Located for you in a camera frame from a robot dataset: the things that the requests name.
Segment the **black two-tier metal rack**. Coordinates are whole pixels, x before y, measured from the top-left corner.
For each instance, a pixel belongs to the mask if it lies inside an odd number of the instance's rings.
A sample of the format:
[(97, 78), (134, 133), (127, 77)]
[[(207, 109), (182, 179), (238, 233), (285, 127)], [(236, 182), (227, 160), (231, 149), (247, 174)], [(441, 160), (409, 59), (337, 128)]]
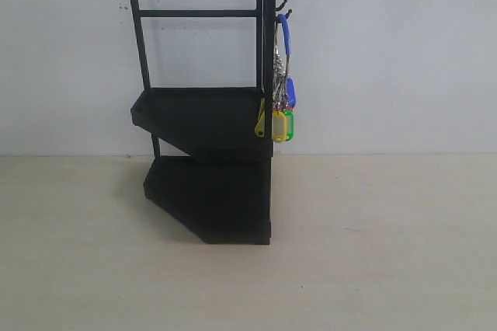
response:
[[(165, 10), (130, 0), (143, 82), (130, 114), (151, 135), (154, 154), (144, 193), (208, 244), (267, 245), (272, 235), (275, 36), (289, 12), (277, 0), (255, 1), (254, 9)], [(152, 86), (145, 18), (254, 19), (255, 85)]]

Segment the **bunch of colourful key tags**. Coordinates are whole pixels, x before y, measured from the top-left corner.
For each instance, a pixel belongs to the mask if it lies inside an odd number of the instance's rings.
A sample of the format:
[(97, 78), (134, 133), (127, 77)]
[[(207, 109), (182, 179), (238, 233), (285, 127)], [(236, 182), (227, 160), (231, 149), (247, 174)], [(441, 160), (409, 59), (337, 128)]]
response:
[[(288, 19), (292, 10), (276, 17), (273, 52), (272, 134), (275, 143), (284, 143), (294, 138), (294, 109), (297, 97), (294, 80), (290, 76), (291, 38)], [(284, 56), (278, 48), (278, 32), (283, 32)]]

